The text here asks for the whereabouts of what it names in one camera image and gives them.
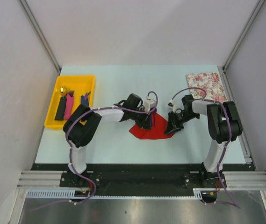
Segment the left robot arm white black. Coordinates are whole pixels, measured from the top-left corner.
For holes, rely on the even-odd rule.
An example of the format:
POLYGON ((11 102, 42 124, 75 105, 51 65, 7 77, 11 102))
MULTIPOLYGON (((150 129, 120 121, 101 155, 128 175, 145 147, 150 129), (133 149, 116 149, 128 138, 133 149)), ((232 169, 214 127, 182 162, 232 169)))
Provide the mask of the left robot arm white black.
POLYGON ((158 98, 147 96, 143 101, 134 93, 109 107, 91 108, 80 104, 63 126, 65 139, 70 146, 70 181, 78 187, 86 183, 86 148, 101 123, 132 120, 138 127, 150 130, 150 117, 156 111, 157 104, 158 98))

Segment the purple plastic spoon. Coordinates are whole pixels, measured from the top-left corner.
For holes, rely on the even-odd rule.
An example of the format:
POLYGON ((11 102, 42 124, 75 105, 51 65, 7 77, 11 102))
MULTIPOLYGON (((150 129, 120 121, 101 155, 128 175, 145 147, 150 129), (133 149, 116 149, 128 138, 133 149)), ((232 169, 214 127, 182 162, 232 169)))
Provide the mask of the purple plastic spoon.
POLYGON ((151 113, 151 127, 155 127, 156 126, 156 121, 155 121, 156 113, 157 113, 157 109, 155 109, 151 113))

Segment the red paper napkin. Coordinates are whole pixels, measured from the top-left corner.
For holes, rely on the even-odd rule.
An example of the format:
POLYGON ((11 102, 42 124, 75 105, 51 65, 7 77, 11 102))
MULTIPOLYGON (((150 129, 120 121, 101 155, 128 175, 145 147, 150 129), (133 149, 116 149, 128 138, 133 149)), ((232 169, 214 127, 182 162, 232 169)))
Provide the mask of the red paper napkin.
POLYGON ((174 134, 164 135, 164 131, 168 122, 158 113, 156 113, 155 121, 156 126, 152 127, 151 130, 142 129, 139 128, 137 125, 134 125, 132 128, 130 128, 129 132, 133 136, 141 140, 162 140, 174 136, 174 134))

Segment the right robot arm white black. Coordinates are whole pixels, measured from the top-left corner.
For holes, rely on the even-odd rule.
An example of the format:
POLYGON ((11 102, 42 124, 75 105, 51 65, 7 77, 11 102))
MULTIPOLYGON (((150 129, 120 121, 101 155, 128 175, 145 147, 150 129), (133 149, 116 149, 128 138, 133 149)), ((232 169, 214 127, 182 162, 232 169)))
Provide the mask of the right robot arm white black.
POLYGON ((243 126, 232 101, 220 103, 212 100, 194 99, 191 94, 182 98, 183 109, 175 109, 173 102, 168 106, 165 135, 177 133, 184 128, 184 123, 199 119, 205 115, 208 121, 208 132, 212 139, 208 155, 199 171, 183 175, 186 188, 221 188, 226 184, 222 172, 223 161, 228 147, 243 132, 243 126))

